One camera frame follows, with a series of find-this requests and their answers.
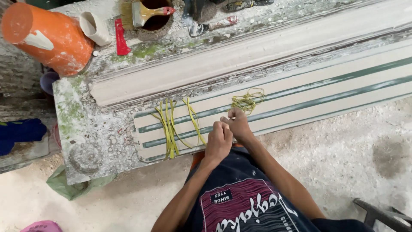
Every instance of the red scraper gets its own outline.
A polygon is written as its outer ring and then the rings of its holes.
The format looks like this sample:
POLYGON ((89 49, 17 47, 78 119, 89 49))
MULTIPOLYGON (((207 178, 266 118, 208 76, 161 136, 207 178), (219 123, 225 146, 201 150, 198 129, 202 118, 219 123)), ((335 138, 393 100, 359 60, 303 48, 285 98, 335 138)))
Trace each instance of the red scraper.
POLYGON ((115 26, 116 26, 117 54, 119 56, 127 55, 131 51, 131 49, 127 46, 126 40, 124 40, 124 36, 123 36, 124 29, 123 29, 122 19, 116 19, 115 26))

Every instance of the metal leg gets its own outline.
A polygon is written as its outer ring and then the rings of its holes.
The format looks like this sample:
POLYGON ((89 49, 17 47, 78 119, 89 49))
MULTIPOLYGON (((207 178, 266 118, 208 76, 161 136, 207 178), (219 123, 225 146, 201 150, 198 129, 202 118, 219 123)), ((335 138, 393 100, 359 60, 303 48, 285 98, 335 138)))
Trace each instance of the metal leg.
POLYGON ((401 221, 397 220, 393 216, 397 216, 399 218, 406 218, 408 220, 412 220, 403 213, 397 212, 390 212, 376 208, 375 206, 362 201, 359 198, 353 200, 355 204, 360 206, 361 208, 366 210, 366 218, 364 223, 373 228, 376 220, 379 220, 383 224, 389 226, 391 229, 395 230, 396 232, 412 232, 412 228, 408 227, 407 225, 403 224, 401 221))

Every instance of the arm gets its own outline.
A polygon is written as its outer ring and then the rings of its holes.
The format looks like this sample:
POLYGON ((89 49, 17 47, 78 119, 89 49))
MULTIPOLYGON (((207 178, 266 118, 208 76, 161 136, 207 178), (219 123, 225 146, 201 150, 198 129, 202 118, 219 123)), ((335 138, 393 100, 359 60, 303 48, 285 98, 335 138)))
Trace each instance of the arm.
POLYGON ((209 133, 205 158, 200 162, 199 168, 192 178, 190 178, 160 214, 154 223, 152 232, 176 231, 184 225, 195 204, 200 189, 203 187, 213 169, 228 156, 230 148, 232 147, 232 141, 233 136, 229 126, 222 122, 215 122, 213 124, 213 131, 209 133))
POLYGON ((245 113, 239 108, 232 108, 228 117, 230 119, 222 117, 220 120, 229 125, 233 136, 248 150, 273 185, 309 219, 325 218, 305 187, 282 168, 255 138, 245 113))

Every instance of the round hole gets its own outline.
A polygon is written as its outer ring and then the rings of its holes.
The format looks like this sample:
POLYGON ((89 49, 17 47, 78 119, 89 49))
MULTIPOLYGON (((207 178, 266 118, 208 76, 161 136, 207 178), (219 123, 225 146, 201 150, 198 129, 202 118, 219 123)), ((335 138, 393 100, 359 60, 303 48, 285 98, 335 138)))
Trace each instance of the round hole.
MULTIPOLYGON (((141 0, 143 5, 149 9, 157 9, 161 7, 173 7, 173 5, 167 1, 167 0, 141 0)), ((150 19, 147 20, 145 25, 142 27, 142 29, 148 30, 148 31, 157 31, 163 26, 167 24, 167 22, 170 19, 169 16, 163 16, 163 15, 155 15, 151 17, 150 19)))

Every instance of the person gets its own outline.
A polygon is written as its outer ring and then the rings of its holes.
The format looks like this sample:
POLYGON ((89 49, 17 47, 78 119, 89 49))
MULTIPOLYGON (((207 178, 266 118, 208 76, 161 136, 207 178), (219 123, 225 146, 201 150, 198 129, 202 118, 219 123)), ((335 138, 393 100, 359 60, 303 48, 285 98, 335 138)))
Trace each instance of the person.
POLYGON ((232 108, 209 133, 204 158, 152 232, 373 232, 357 220, 326 219, 305 187, 255 138, 232 108), (232 145, 233 137, 239 145, 232 145))

